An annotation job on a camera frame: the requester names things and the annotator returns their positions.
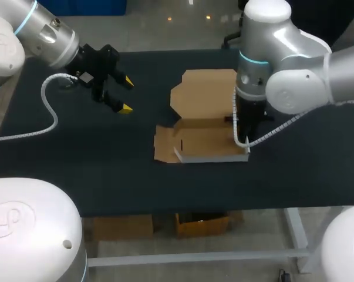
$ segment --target cardboard box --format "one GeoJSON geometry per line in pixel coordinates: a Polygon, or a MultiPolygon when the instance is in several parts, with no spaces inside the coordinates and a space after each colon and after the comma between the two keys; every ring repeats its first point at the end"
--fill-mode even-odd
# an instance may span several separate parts
{"type": "Polygon", "coordinates": [[[245,221],[243,216],[243,211],[241,210],[232,210],[228,212],[229,218],[232,222],[243,223],[245,221]]]}
{"type": "Polygon", "coordinates": [[[227,213],[176,214],[178,238],[206,237],[224,234],[228,228],[227,213]]]}
{"type": "Polygon", "coordinates": [[[232,115],[236,72],[187,70],[170,96],[181,116],[173,128],[156,127],[154,158],[167,163],[246,162],[249,149],[234,142],[232,115]]]}
{"type": "Polygon", "coordinates": [[[152,215],[96,217],[93,220],[95,241],[142,239],[153,237],[152,215]]]}

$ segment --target chair wheel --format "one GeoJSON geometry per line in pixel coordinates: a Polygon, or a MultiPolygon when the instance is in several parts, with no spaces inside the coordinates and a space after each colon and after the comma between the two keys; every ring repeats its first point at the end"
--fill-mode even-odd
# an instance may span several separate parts
{"type": "Polygon", "coordinates": [[[281,282],[292,282],[292,279],[290,277],[290,274],[289,273],[284,273],[282,276],[281,276],[281,282]]]}

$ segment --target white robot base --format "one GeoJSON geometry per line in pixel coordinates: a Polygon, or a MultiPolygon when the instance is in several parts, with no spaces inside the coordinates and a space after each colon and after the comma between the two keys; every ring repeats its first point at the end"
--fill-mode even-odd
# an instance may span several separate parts
{"type": "Polygon", "coordinates": [[[322,242],[322,266],[329,282],[354,282],[354,207],[327,228],[322,242]]]}
{"type": "Polygon", "coordinates": [[[0,282],[87,282],[82,222],[69,196],[34,179],[0,179],[0,282]]]}

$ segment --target box lid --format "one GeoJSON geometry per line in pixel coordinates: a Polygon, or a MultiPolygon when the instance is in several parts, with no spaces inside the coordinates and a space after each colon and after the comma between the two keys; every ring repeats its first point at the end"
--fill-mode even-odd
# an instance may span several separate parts
{"type": "Polygon", "coordinates": [[[223,118],[232,109],[236,75],[232,69],[187,70],[171,91],[170,106],[183,119],[223,118]]]}

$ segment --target black table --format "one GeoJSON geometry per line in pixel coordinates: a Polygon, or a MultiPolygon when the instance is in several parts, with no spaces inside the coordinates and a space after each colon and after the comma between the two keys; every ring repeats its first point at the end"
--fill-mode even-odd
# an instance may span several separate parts
{"type": "MultiPolygon", "coordinates": [[[[115,115],[87,89],[47,89],[59,116],[45,135],[0,142],[0,177],[53,183],[84,217],[354,204],[354,105],[318,109],[253,148],[248,163],[165,164],[153,160],[156,123],[172,126],[170,89],[186,69],[235,68],[237,51],[124,53],[136,87],[110,90],[134,112],[115,115]]],[[[0,136],[48,127],[40,86],[53,70],[30,60],[0,136]]],[[[260,133],[288,119],[275,114],[260,133]]]]}

